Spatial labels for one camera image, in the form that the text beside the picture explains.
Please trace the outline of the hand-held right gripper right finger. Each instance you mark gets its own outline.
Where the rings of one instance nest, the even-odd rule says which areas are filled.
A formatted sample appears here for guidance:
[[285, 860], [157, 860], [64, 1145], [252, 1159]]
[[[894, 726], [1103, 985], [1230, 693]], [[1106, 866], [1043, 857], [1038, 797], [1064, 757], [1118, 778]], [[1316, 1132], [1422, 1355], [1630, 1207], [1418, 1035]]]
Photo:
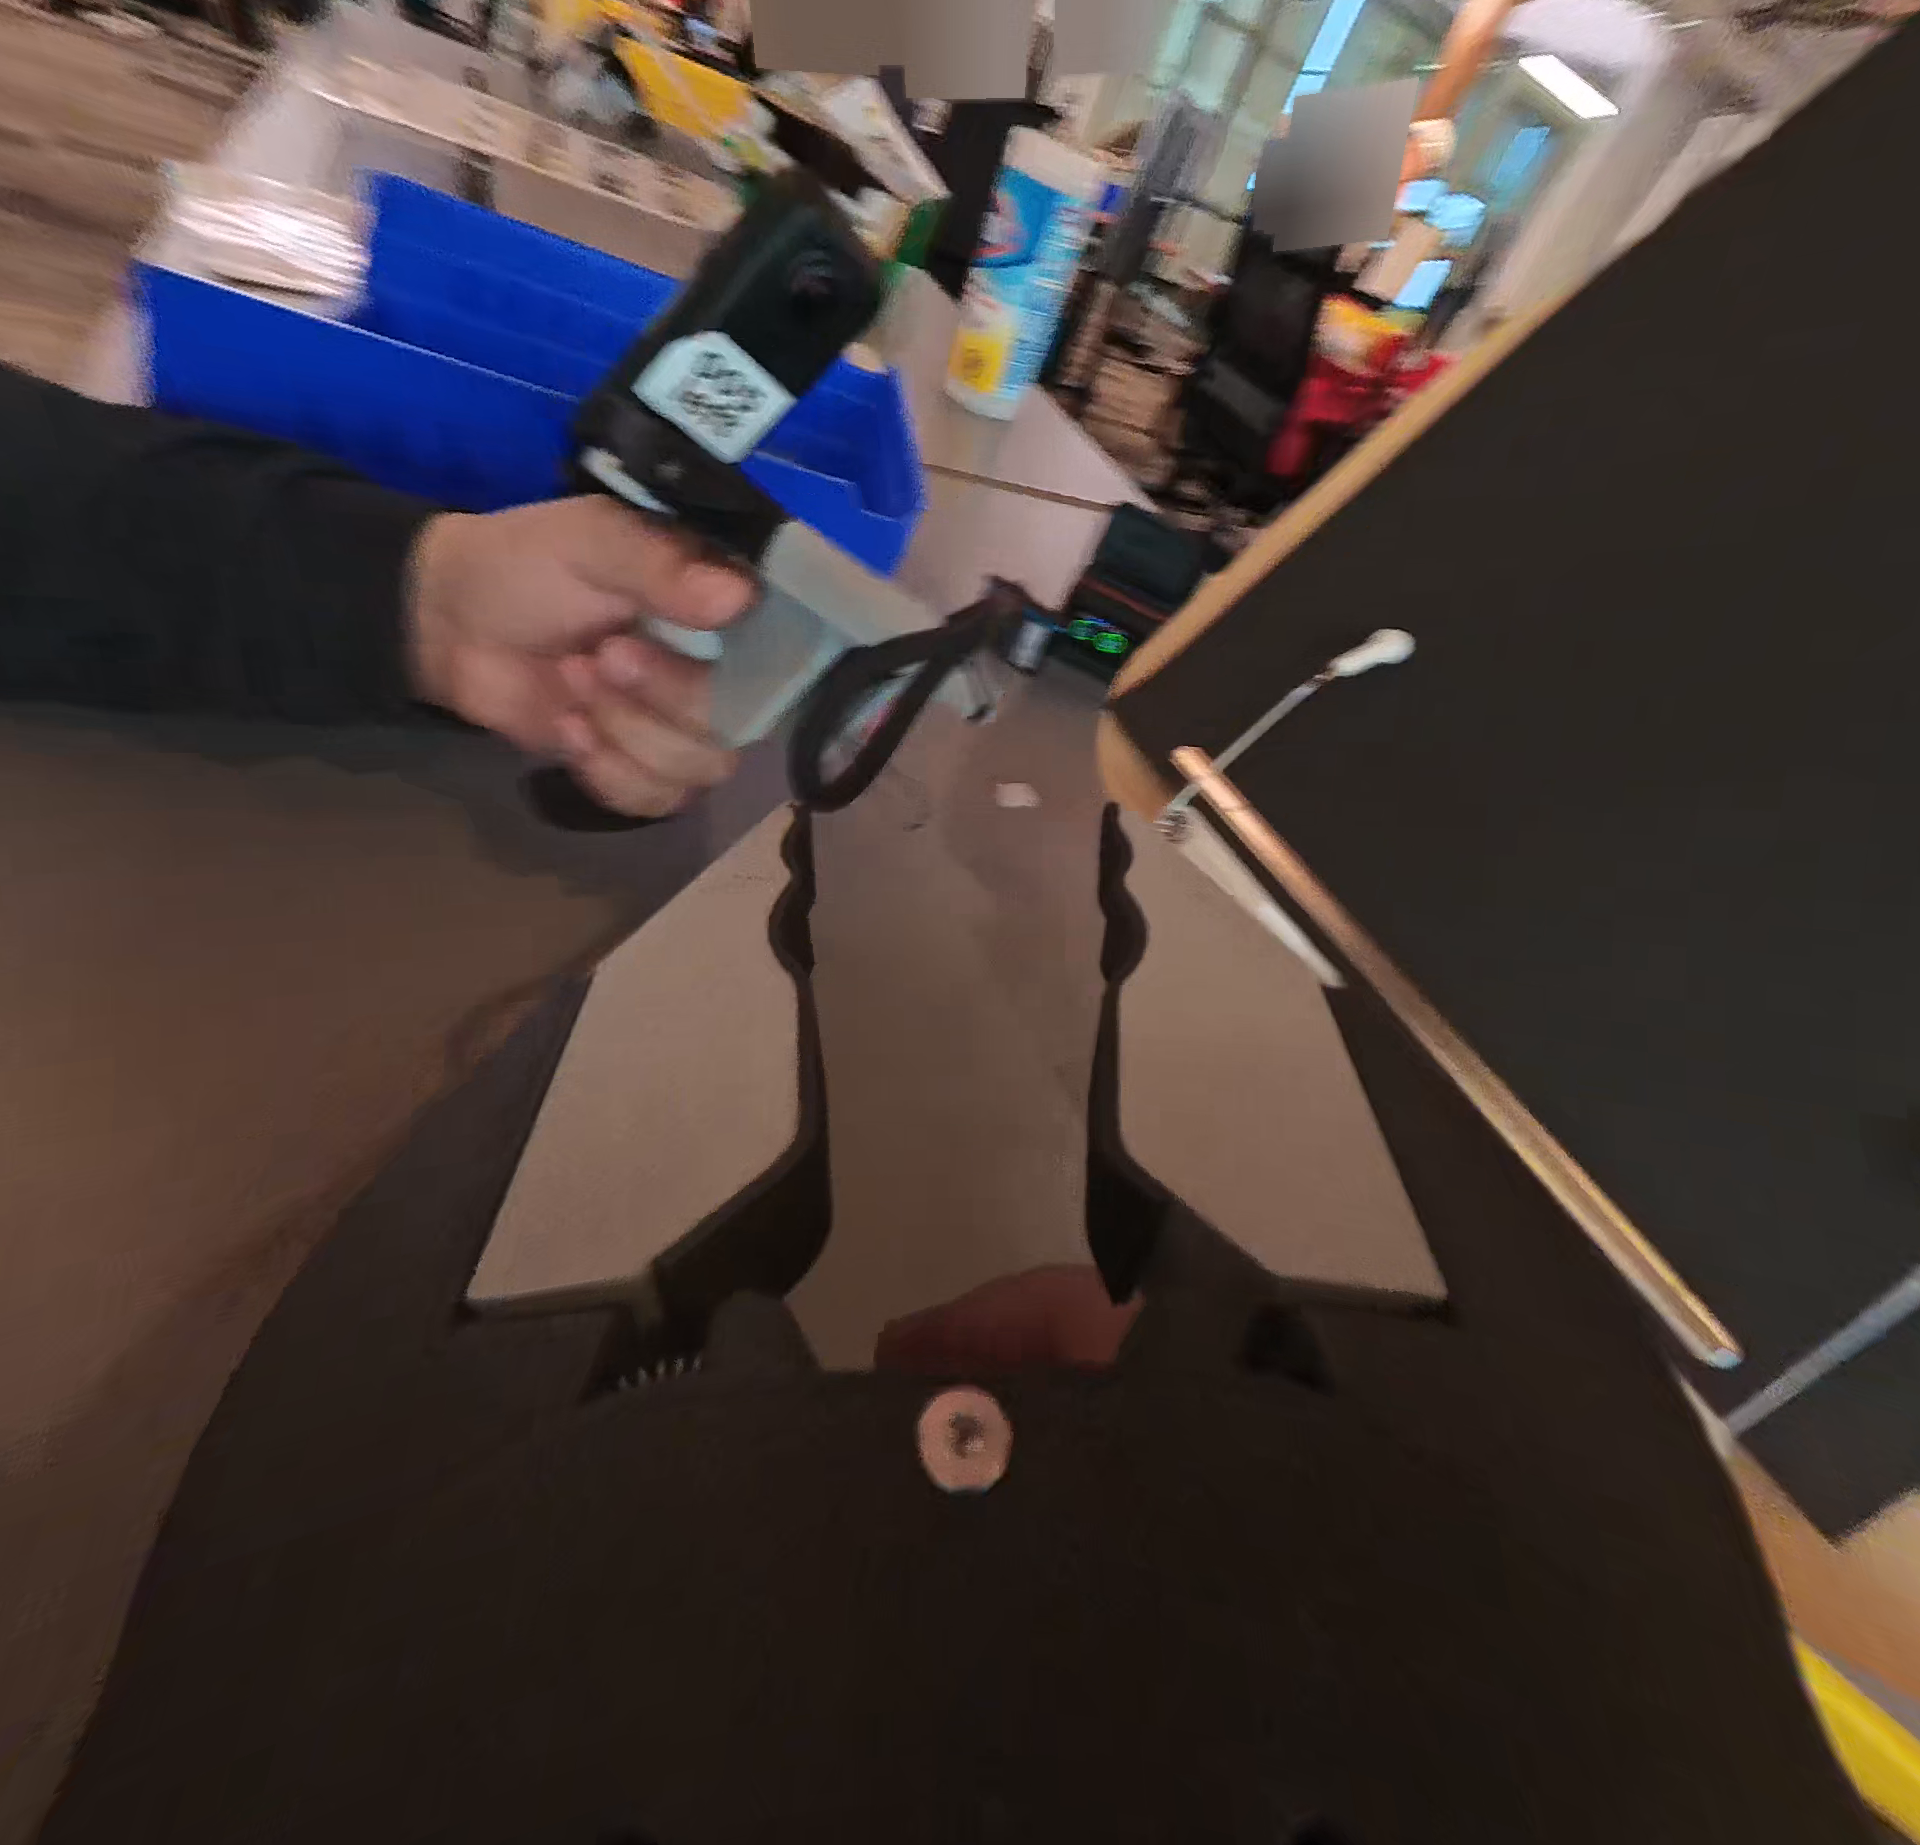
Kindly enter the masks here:
[[1165, 1221], [1196, 1263], [1311, 1299], [1436, 1308], [1446, 1289], [1329, 990], [1123, 807], [1100, 819], [1100, 1017], [1086, 1221], [1118, 1296]]

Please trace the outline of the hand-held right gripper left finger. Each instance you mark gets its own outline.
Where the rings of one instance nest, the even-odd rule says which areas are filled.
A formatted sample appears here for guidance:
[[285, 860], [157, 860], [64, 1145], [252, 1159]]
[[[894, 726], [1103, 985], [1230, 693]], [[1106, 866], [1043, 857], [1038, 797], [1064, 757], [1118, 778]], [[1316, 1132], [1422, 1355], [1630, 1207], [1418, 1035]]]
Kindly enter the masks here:
[[776, 807], [592, 973], [471, 1304], [791, 1296], [829, 1241], [813, 827]]

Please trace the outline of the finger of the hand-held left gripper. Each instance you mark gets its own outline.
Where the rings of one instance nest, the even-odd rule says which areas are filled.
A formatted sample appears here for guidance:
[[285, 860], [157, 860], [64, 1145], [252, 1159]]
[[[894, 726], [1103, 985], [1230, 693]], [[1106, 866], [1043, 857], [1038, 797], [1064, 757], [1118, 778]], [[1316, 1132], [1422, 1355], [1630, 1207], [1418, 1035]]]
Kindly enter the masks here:
[[709, 687], [709, 732], [744, 750], [775, 734], [844, 652], [849, 633], [784, 591], [765, 591], [718, 633]]
[[763, 553], [763, 590], [797, 603], [851, 647], [932, 633], [947, 617], [805, 523], [785, 523]]

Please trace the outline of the blue plastic bin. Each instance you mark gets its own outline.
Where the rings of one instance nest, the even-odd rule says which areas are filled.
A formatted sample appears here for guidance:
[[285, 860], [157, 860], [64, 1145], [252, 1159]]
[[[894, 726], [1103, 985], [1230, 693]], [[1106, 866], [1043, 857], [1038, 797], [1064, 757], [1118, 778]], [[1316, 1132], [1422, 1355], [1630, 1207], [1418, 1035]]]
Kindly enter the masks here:
[[367, 190], [341, 318], [137, 261], [152, 404], [459, 511], [558, 495], [578, 406], [678, 281], [408, 176]]

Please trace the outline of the yellow plastic bin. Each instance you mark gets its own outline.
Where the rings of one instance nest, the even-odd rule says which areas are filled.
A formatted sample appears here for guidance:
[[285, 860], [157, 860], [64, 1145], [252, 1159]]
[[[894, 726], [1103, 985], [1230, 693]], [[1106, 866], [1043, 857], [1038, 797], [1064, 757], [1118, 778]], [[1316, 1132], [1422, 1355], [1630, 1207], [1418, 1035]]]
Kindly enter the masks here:
[[1798, 1637], [1794, 1658], [1822, 1729], [1869, 1809], [1902, 1841], [1918, 1842], [1918, 1736]]

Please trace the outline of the person's left forearm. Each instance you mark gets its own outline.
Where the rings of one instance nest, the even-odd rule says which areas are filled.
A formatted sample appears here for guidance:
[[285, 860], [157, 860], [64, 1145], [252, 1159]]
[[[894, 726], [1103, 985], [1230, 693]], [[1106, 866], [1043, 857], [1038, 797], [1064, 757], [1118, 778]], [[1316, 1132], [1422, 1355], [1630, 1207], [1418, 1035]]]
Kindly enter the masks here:
[[3, 698], [305, 726], [420, 706], [436, 507], [235, 428], [3, 370]]

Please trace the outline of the person's left hand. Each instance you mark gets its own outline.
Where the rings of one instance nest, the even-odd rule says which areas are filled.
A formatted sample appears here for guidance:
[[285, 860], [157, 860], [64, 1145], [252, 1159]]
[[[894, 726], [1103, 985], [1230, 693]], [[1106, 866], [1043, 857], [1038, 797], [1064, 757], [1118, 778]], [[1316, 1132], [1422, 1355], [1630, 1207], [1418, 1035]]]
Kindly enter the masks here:
[[719, 633], [750, 577], [605, 495], [434, 517], [408, 557], [413, 695], [566, 770], [626, 819], [673, 817], [736, 770], [710, 669], [652, 623]]

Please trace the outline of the person's right hand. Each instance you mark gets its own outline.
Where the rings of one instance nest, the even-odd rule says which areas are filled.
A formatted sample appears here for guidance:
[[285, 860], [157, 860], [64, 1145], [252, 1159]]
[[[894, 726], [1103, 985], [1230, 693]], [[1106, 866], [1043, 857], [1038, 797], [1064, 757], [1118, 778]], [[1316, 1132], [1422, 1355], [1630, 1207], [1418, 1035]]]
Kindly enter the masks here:
[[875, 1368], [956, 1379], [1100, 1370], [1118, 1358], [1137, 1313], [1140, 1299], [1113, 1299], [1092, 1264], [1051, 1263], [889, 1322]]

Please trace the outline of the white disinfecting wipes canister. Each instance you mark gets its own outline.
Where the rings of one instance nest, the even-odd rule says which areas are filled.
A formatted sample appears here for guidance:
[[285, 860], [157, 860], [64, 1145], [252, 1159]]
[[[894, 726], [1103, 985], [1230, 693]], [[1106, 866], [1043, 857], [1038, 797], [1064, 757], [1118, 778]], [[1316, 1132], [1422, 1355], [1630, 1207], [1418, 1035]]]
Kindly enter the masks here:
[[1008, 135], [947, 365], [947, 393], [962, 410], [1017, 417], [1057, 341], [1105, 196], [1090, 154], [1045, 129]]

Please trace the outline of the black battery charger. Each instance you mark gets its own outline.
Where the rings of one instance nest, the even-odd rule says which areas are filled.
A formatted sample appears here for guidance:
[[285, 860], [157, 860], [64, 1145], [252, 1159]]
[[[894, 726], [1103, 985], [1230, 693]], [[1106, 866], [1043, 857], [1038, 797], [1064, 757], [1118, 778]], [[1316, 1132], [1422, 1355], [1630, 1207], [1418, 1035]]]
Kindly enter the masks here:
[[1211, 532], [1116, 507], [1055, 620], [1051, 653], [1113, 679], [1222, 563]]

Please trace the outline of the black office chair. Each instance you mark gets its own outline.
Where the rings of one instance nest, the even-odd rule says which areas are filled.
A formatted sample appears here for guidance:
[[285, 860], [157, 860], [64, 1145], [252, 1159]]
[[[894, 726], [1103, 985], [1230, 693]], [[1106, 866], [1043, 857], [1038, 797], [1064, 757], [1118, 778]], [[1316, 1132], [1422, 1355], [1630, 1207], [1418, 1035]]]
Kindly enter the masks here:
[[1236, 511], [1272, 511], [1272, 453], [1310, 373], [1330, 251], [1281, 251], [1248, 226], [1182, 392], [1179, 469]]

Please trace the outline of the black display board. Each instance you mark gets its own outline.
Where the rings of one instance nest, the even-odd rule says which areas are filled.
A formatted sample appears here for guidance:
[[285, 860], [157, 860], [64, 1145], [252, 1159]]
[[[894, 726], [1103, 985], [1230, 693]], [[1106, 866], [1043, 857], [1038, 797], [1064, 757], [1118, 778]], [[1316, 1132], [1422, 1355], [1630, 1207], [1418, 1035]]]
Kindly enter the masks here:
[[[1165, 665], [1231, 778], [1729, 1324], [1724, 1417], [1916, 1267], [1916, 22], [1560, 302]], [[1916, 1316], [1743, 1446], [1916, 1496]]]

